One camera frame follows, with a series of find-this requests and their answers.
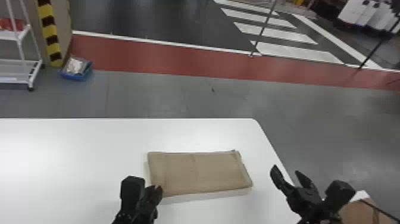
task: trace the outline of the white table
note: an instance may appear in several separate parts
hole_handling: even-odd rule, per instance
[[[160,205],[159,224],[296,223],[269,171],[285,168],[252,119],[0,119],[0,223],[109,224],[120,184],[148,151],[239,150],[254,182],[243,196]]]

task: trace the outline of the crosswalk marking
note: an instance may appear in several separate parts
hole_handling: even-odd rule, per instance
[[[262,15],[243,13],[243,12],[239,12],[239,11],[235,11],[235,10],[228,10],[226,8],[223,8],[222,11],[224,11],[224,13],[230,17],[243,18],[245,20],[252,20],[252,21],[257,21],[257,22],[262,22],[262,23],[265,22],[265,20],[267,18]],[[294,28],[294,29],[296,28],[295,26],[292,25],[292,23],[290,23],[286,20],[279,19],[279,18],[270,18],[268,23],[270,23],[272,25],[276,25],[276,26],[285,26],[285,27]]]
[[[253,25],[248,25],[248,24],[243,24],[243,23],[234,23],[234,24],[237,26],[237,28],[239,28],[240,31],[242,31],[244,33],[250,33],[253,35],[259,35],[260,31],[262,29],[262,27],[260,27],[260,26],[253,26]],[[304,35],[302,33],[294,33],[294,32],[288,32],[288,31],[283,31],[283,30],[265,28],[262,35],[269,37],[269,38],[278,38],[278,39],[285,39],[285,40],[289,40],[289,41],[317,44],[317,42],[313,41],[310,37],[308,37],[307,35]]]
[[[233,7],[237,8],[243,8],[246,10],[253,10],[256,12],[261,12],[261,13],[269,13],[270,10],[268,8],[264,7],[258,7],[258,6],[253,6],[253,5],[248,5],[248,4],[243,4],[240,2],[233,2],[233,1],[228,1],[228,0],[214,0],[218,4],[223,4],[223,5],[230,5]]]
[[[264,55],[343,64],[341,60],[327,51],[296,48],[294,46],[284,46],[265,42],[259,42],[257,45],[257,50]]]

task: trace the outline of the brown box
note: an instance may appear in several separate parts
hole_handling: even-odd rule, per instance
[[[364,199],[370,204],[374,204],[371,198]],[[395,221],[385,214],[363,203],[354,201],[345,205],[339,212],[343,224],[394,224]]]

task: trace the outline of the white stripe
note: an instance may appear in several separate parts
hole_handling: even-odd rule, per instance
[[[347,67],[351,67],[351,68],[356,68],[358,69],[360,67],[359,64],[346,64]],[[388,71],[388,72],[395,72],[395,73],[400,73],[400,70],[397,69],[384,69],[384,68],[380,68],[380,69],[372,69],[369,68],[367,66],[362,67],[362,69],[369,69],[369,70],[377,70],[377,71]]]
[[[253,25],[248,25],[248,24],[243,24],[243,23],[234,23],[234,24],[237,26],[237,28],[239,28],[240,31],[242,31],[244,33],[254,34],[254,35],[259,35],[261,32],[261,29],[262,29],[260,26],[253,26]],[[283,30],[265,28],[262,35],[270,37],[270,38],[279,38],[279,39],[286,39],[289,41],[298,41],[298,42],[304,42],[304,43],[317,44],[315,41],[313,41],[307,35],[302,34],[302,33],[294,33],[294,32],[288,32],[288,31],[283,31]]]
[[[333,36],[328,31],[322,29],[320,26],[318,26],[311,20],[307,19],[306,17],[304,17],[302,15],[296,15],[296,14],[293,14],[293,16],[296,17],[297,19],[301,20],[303,23],[307,24],[311,28],[313,28],[315,31],[319,32],[325,38],[332,41],[334,44],[336,44],[338,47],[342,48],[344,51],[346,51],[349,55],[353,56],[358,61],[363,62],[367,58],[366,56],[362,55],[361,53],[356,51],[354,48],[347,45],[346,43],[344,43],[337,37]],[[372,60],[368,60],[366,65],[371,69],[381,69],[381,67]]]
[[[258,6],[253,6],[253,5],[248,5],[248,4],[243,4],[239,2],[233,2],[233,1],[228,1],[228,0],[214,0],[218,4],[223,4],[223,5],[230,5],[233,7],[237,8],[243,8],[245,10],[253,10],[256,12],[261,12],[261,13],[270,13],[270,10],[268,8],[264,7],[258,7]]]
[[[295,48],[294,46],[284,46],[264,42],[259,42],[257,45],[257,49],[259,50],[259,52],[265,55],[343,64],[341,60],[337,59],[333,54],[327,51]]]
[[[156,40],[142,39],[142,38],[131,38],[128,36],[117,36],[117,35],[109,35],[109,34],[103,34],[103,33],[78,31],[78,30],[74,30],[73,34],[82,35],[82,36],[93,36],[96,38],[117,39],[117,40],[123,40],[123,41],[135,41],[135,42],[142,42],[142,43],[155,43],[155,44],[168,45],[168,46],[181,46],[184,48],[195,48],[195,49],[203,49],[203,50],[209,50],[209,51],[229,52],[229,53],[235,53],[235,54],[250,54],[251,53],[250,51],[242,51],[242,50],[236,50],[236,49],[215,48],[215,47],[211,47],[211,46],[200,46],[200,45],[176,43],[176,42],[169,42],[169,41],[156,41]]]
[[[257,22],[265,22],[266,18],[265,16],[261,15],[256,15],[256,14],[250,14],[250,13],[243,13],[235,10],[227,10],[225,8],[222,9],[224,13],[227,16],[231,17],[236,17],[236,18],[243,18],[245,20],[252,20],[252,21],[257,21]],[[281,20],[279,18],[270,18],[268,23],[276,25],[276,26],[286,26],[289,28],[296,28],[295,26],[292,25],[292,23],[286,21],[286,20]]]

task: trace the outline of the dark floor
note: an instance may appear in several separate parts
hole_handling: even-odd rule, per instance
[[[44,70],[36,91],[0,86],[0,117],[251,117],[288,172],[324,190],[365,189],[400,217],[400,99],[393,91],[95,71],[72,82]]]
[[[264,23],[228,17],[221,8],[255,15],[267,15],[267,13],[217,4],[213,0],[175,0],[173,3],[163,0],[151,2],[148,0],[134,2],[121,0],[112,3],[99,0],[87,0],[84,3],[72,0],[71,17],[73,29],[79,31],[112,33],[119,36],[252,51],[254,47],[250,41],[256,40],[257,36],[241,33],[233,22],[260,27]],[[327,51],[345,64],[360,64],[360,61],[291,14],[279,13],[279,16],[274,17],[286,20],[296,28],[291,29],[271,24],[268,25],[269,28],[289,31],[292,34],[305,34],[318,44],[306,44],[265,36],[260,39],[261,42]]]
[[[70,0],[74,30],[253,50],[213,0]]]
[[[376,35],[373,32],[344,29],[343,27],[338,28],[335,27],[331,21],[321,17],[317,18],[318,19],[313,20],[313,22],[317,23],[319,26],[364,55],[368,55],[382,39],[381,36]],[[396,35],[382,44],[371,59],[384,68],[400,69],[398,64],[400,63],[400,36]]]

